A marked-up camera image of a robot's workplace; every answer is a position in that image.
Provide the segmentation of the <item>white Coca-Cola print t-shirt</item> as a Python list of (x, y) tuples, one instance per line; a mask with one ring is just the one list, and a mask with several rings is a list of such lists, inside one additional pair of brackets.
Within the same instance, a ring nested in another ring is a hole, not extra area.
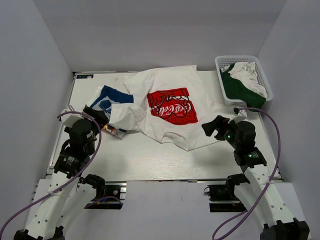
[(141, 71), (127, 77), (124, 85), (133, 102), (112, 105), (113, 127), (141, 132), (185, 151), (217, 143), (206, 136), (202, 124), (211, 122), (223, 107), (210, 98), (196, 66)]

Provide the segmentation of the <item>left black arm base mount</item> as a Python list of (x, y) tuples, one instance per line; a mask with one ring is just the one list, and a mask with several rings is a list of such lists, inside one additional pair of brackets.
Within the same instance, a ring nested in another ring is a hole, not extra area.
[(126, 182), (106, 182), (86, 206), (90, 210), (120, 210), (126, 198)]

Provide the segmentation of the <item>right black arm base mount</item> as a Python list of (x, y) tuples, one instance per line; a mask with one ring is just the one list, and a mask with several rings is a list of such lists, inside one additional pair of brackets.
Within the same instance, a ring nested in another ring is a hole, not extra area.
[(208, 185), (204, 188), (203, 193), (209, 198), (211, 213), (242, 213), (246, 211), (242, 202), (233, 194), (230, 194), (225, 185)]

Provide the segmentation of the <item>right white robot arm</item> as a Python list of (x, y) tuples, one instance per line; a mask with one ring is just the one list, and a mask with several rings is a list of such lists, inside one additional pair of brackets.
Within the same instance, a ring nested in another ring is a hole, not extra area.
[(256, 128), (248, 121), (235, 122), (218, 115), (204, 123), (205, 135), (217, 131), (215, 139), (227, 141), (234, 149), (234, 159), (242, 172), (230, 175), (226, 180), (226, 195), (240, 200), (253, 217), (262, 240), (306, 240), (310, 228), (306, 221), (297, 219), (282, 199), (272, 181), (267, 161), (256, 147)]

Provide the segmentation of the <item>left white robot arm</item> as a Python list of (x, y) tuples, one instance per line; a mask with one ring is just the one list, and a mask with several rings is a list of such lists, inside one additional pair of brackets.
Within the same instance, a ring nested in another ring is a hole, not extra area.
[(95, 174), (83, 177), (82, 173), (98, 153), (106, 118), (101, 114), (66, 110), (58, 119), (69, 138), (54, 165), (47, 195), (35, 201), (39, 204), (35, 216), (15, 233), (15, 240), (63, 240), (90, 200), (105, 196), (105, 180)]

